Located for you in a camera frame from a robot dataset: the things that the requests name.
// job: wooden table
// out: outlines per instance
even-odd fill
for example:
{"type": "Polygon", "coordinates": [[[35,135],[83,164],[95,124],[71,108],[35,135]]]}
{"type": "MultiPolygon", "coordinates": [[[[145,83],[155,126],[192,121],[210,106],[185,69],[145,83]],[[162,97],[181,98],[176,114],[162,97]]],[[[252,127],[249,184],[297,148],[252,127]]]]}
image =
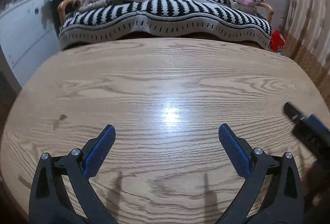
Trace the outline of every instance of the wooden table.
{"type": "Polygon", "coordinates": [[[50,58],[23,87],[1,142],[1,171],[27,213],[40,155],[68,154],[110,123],[116,142],[90,182],[119,223],[213,224],[244,182],[219,142],[220,124],[268,154],[291,151],[300,173],[312,161],[291,135],[287,101],[330,126],[306,73],[271,52],[193,39],[82,46],[50,58]]]}

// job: white dresser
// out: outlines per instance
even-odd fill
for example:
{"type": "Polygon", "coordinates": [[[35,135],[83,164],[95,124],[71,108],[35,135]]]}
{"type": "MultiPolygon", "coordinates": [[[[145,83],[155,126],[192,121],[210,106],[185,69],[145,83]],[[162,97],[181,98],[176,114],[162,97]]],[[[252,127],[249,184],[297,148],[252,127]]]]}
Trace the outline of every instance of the white dresser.
{"type": "Polygon", "coordinates": [[[24,0],[0,14],[0,46],[23,86],[37,68],[61,50],[48,0],[24,0]]]}

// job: sofa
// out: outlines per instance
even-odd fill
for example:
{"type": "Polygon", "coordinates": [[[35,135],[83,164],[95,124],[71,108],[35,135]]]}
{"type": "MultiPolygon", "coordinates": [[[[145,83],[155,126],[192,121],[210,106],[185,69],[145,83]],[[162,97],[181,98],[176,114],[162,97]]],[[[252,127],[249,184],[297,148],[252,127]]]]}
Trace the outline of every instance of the sofa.
{"type": "Polygon", "coordinates": [[[144,33],[152,37],[201,34],[233,43],[253,43],[268,50],[272,34],[273,10],[266,3],[259,5],[266,8],[267,19],[232,9],[229,0],[144,0],[76,12],[67,18],[65,7],[73,2],[64,0],[58,6],[62,49],[144,33]]]}

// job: plush toy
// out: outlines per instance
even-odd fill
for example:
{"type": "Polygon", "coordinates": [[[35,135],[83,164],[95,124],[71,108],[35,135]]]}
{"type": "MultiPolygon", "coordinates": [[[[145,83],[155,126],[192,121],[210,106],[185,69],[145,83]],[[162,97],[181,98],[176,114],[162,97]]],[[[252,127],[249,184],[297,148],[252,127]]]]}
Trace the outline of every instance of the plush toy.
{"type": "Polygon", "coordinates": [[[248,14],[257,15],[257,6],[260,2],[264,2],[264,0],[229,0],[230,6],[233,9],[246,12],[248,14]]]}

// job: red bag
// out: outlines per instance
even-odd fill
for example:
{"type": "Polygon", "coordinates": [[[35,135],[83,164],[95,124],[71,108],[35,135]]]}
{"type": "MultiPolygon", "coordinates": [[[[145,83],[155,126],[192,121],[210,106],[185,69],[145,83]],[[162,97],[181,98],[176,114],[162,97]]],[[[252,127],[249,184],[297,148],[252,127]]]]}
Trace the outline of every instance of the red bag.
{"type": "Polygon", "coordinates": [[[282,34],[276,30],[272,34],[272,37],[271,37],[271,40],[270,40],[270,48],[274,52],[281,51],[281,49],[283,48],[284,43],[285,43],[285,39],[283,38],[282,34]]]}

